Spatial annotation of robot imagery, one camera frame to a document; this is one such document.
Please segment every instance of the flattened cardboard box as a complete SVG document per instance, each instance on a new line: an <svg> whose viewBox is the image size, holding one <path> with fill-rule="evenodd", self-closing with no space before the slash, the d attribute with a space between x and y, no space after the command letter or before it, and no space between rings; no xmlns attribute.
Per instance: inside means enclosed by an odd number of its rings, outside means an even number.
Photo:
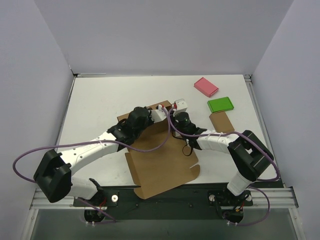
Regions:
<svg viewBox="0 0 320 240"><path fill-rule="evenodd" d="M235 130L225 111L214 112L209 118L218 133L227 134Z"/></svg>
<svg viewBox="0 0 320 240"><path fill-rule="evenodd" d="M168 110L169 101L163 101L148 108L156 109L159 104ZM118 116L118 121L126 119L129 114ZM138 149L152 149L160 145L168 134L168 121L155 123L143 131L141 136L132 144ZM193 152L185 156L182 152L185 142L173 138L152 152L137 152L129 149L125 153L133 182L140 186L134 189L141 199L148 199L180 185L195 180L200 174L198 158Z"/></svg>

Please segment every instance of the white table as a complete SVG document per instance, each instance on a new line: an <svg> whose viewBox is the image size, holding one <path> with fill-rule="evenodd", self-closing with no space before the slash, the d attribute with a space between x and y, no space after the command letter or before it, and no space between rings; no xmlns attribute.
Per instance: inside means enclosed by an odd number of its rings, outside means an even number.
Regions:
<svg viewBox="0 0 320 240"><path fill-rule="evenodd" d="M211 98L194 88L194 83L205 77L219 87ZM137 77L79 77L71 94L60 144L84 142L94 139L117 123L117 116L137 106L148 106L164 100L185 99L190 119L198 127L213 130L207 101L229 97L234 110L226 112L238 132L253 131L265 143L258 118L242 75L206 76L137 76ZM134 185L127 161L126 149L106 155L79 170L75 176L94 178L101 186ZM200 175L190 184L226 183L237 168L228 154L196 150ZM272 166L261 178L276 176Z"/></svg>

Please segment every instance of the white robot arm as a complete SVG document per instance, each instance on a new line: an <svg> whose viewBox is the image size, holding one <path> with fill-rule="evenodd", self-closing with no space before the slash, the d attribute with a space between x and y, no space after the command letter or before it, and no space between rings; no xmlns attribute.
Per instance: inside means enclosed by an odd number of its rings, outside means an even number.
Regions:
<svg viewBox="0 0 320 240"><path fill-rule="evenodd" d="M252 148L252 153L246 149L251 146L243 142L234 134L228 136L212 136L207 129L196 127L189 119L187 103L183 100L174 102L174 111L170 112L168 121L171 121L174 129L180 133L186 143L198 150L214 150L231 154L239 173L228 184L230 192L238 196L250 183L254 182L269 166L264 157ZM55 203L66 196L80 197L86 200L99 198L103 195L103 189L93 178L83 179L73 175L92 163L93 161L122 150L129 146L140 136L143 130L154 123L167 118L167 110L159 105L157 109L135 107L128 118L119 121L100 136L91 140L95 142L57 153L54 149L47 151L33 179L39 185L51 203ZM252 138L259 147L265 150L270 157L271 153L250 131L245 131L248 138Z"/></svg>

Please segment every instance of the pink box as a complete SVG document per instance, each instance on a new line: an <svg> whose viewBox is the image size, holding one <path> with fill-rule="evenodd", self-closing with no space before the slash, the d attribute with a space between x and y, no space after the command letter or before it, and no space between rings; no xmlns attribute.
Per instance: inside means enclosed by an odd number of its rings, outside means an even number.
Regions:
<svg viewBox="0 0 320 240"><path fill-rule="evenodd" d="M195 84L194 87L210 98L213 94L215 94L219 88L213 85L204 77L200 78Z"/></svg>

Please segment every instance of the white wall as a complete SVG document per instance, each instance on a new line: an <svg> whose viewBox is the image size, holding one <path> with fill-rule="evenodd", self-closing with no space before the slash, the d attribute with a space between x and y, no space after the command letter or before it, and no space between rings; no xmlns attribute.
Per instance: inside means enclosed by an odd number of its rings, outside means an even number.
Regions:
<svg viewBox="0 0 320 240"><path fill-rule="evenodd" d="M293 0L35 0L74 73L251 74Z"/></svg>
<svg viewBox="0 0 320 240"><path fill-rule="evenodd" d="M295 0L253 74L281 175L319 239L320 1Z"/></svg>
<svg viewBox="0 0 320 240"><path fill-rule="evenodd" d="M0 239L17 240L36 185L12 162L55 143L73 75L33 0L1 1L0 33ZM18 169L32 178L41 154Z"/></svg>

